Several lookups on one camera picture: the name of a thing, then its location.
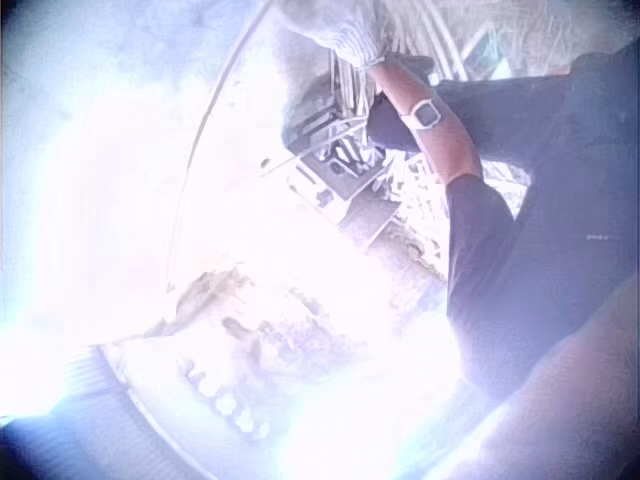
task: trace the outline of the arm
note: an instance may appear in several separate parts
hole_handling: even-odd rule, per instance
[[[467,131],[433,88],[392,60],[374,65],[368,72],[400,115],[409,114],[421,100],[434,99],[442,120],[431,130],[414,131],[413,135],[445,185],[466,174],[482,179],[480,158]]]

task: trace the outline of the cable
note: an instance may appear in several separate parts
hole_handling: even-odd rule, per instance
[[[440,42],[440,38],[438,37],[436,29],[433,26],[433,23],[431,22],[431,18],[430,18],[431,15],[429,14],[429,12],[426,12],[425,10],[422,10],[419,6],[417,6],[416,1],[417,0],[411,0],[411,2],[409,3],[410,8],[413,9],[414,15],[416,16],[416,18],[419,18],[422,20],[424,28],[427,31],[427,37],[429,39],[429,43],[431,44],[431,47],[435,52],[434,59],[437,60],[438,64],[440,65],[440,69],[442,70],[442,75],[447,80],[453,80],[454,79],[453,70],[451,69],[447,55],[445,54],[444,47],[442,46],[442,42]]]
[[[180,231],[182,227],[184,196],[187,190],[187,184],[189,182],[189,173],[191,172],[193,159],[195,157],[196,151],[198,149],[198,145],[200,143],[200,138],[202,137],[202,133],[204,132],[207,122],[209,121],[211,112],[213,111],[216,104],[218,103],[218,98],[220,97],[220,93],[222,92],[222,89],[224,88],[224,85],[227,79],[229,78],[229,74],[231,73],[233,66],[235,65],[236,61],[238,60],[238,57],[244,50],[244,47],[246,46],[247,42],[255,33],[256,29],[264,19],[265,15],[269,11],[273,3],[274,3],[274,0],[266,0],[265,3],[258,8],[253,18],[246,24],[244,31],[238,36],[236,43],[231,49],[230,55],[227,57],[222,67],[222,71],[220,72],[220,75],[218,75],[215,88],[213,89],[213,95],[211,96],[211,101],[209,102],[209,106],[207,107],[207,110],[204,116],[202,117],[200,126],[198,127],[198,132],[196,133],[196,137],[191,147],[191,153],[189,154],[189,160],[187,162],[184,181],[182,183],[182,189],[180,190],[180,196],[178,198],[176,215],[174,217],[173,227],[171,229],[169,254],[167,257],[167,264],[165,267],[165,284],[167,286],[167,290],[165,293],[169,293],[171,292],[171,290],[173,290],[173,288],[175,288],[175,286],[172,285],[171,280],[173,277],[174,267],[175,267],[174,262],[175,262],[175,256],[176,256],[177,241],[180,236]]]
[[[438,28],[438,30],[440,30],[440,34],[442,35],[444,42],[447,44],[447,48],[449,49],[449,53],[451,54],[453,64],[455,65],[456,70],[458,70],[458,75],[460,77],[460,80],[463,82],[468,82],[469,76],[467,75],[467,71],[464,68],[464,62],[462,61],[462,56],[460,55],[460,51],[456,46],[456,42],[453,40],[453,37],[451,36],[451,32],[447,28],[447,24],[442,18],[442,15],[440,15],[440,12],[438,12],[438,9],[433,6],[433,3],[431,3],[430,0],[427,0],[425,3],[427,6],[427,10],[429,10],[429,13],[433,17],[436,27]]]

